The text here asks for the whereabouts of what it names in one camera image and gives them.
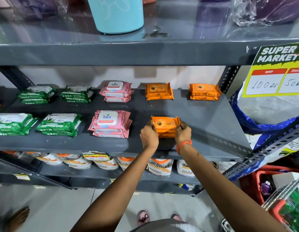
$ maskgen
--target left hand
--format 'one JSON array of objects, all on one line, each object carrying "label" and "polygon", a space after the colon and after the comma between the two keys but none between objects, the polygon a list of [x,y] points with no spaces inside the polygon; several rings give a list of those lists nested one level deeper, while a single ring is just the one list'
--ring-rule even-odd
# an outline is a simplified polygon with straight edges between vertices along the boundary
[{"label": "left hand", "polygon": [[155,152],[158,148],[159,139],[155,125],[149,120],[144,128],[141,129],[140,137],[144,150],[150,149]]}]

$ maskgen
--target bare foot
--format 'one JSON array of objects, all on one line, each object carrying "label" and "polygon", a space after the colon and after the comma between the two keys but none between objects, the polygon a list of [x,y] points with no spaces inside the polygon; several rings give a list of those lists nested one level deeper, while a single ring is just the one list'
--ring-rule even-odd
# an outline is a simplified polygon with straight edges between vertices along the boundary
[{"label": "bare foot", "polygon": [[150,222],[148,212],[144,211],[144,210],[139,211],[138,212],[138,226],[140,227],[141,225],[143,225],[147,222]]},{"label": "bare foot", "polygon": [[6,223],[4,232],[15,232],[17,231],[23,223],[28,218],[28,215],[30,213],[29,207],[25,207],[20,209],[18,212],[13,214]]},{"label": "bare foot", "polygon": [[177,214],[172,214],[171,218],[180,222],[183,221],[183,219]]}]

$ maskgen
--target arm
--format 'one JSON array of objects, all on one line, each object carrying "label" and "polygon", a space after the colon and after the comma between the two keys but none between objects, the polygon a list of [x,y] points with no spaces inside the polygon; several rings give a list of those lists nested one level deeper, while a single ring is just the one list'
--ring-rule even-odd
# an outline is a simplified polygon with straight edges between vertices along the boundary
[{"label": "arm", "polygon": [[[177,146],[191,139],[191,128],[183,121],[175,133]],[[286,232],[267,211],[230,182],[190,144],[183,144],[179,154],[183,157],[222,215],[234,231]]]},{"label": "arm", "polygon": [[158,134],[150,120],[140,134],[143,152],[90,205],[70,232],[115,231],[149,159],[158,147]]}]

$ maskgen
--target tiled floor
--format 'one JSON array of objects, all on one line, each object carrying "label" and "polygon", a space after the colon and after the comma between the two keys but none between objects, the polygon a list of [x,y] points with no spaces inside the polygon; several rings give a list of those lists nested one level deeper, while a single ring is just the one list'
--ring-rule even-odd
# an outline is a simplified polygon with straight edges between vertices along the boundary
[{"label": "tiled floor", "polygon": [[[29,205],[30,215],[19,232],[68,232],[89,205],[103,190],[59,187],[35,189],[33,186],[13,185],[0,187],[0,216],[11,214]],[[163,195],[140,192],[133,195],[116,232],[128,232],[136,227],[136,215],[147,210],[151,220],[179,214],[205,232],[218,231],[221,214],[206,192],[200,197]]]}]

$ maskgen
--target blue bottle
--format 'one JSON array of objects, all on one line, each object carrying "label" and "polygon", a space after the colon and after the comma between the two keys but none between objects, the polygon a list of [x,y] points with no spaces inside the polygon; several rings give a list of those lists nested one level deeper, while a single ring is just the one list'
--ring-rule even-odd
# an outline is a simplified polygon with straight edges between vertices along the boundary
[{"label": "blue bottle", "polygon": [[144,24],[142,0],[88,0],[97,29],[107,34],[135,31]]}]

